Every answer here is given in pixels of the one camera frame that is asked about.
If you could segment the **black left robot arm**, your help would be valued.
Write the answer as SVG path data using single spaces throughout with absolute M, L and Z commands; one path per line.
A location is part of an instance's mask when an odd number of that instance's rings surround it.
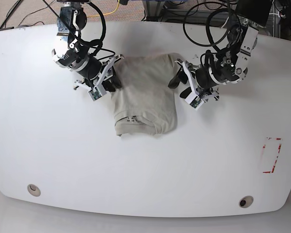
M 271 7 L 270 0 L 240 0 L 236 9 L 232 9 L 230 1 L 225 1 L 223 8 L 214 10 L 207 17 L 205 30 L 208 44 L 190 40 L 195 45 L 207 48 L 200 56 L 200 65 L 178 59 L 180 69 L 168 87 L 175 89 L 180 83 L 190 81 L 190 86 L 180 94 L 181 98 L 193 94 L 198 103 L 207 102 L 211 97 L 219 100 L 219 93 L 215 90 L 217 86 L 238 83 L 246 77 L 259 29 L 265 27 Z M 218 41 L 214 41 L 210 23 L 214 16 L 223 12 L 228 14 L 226 31 Z

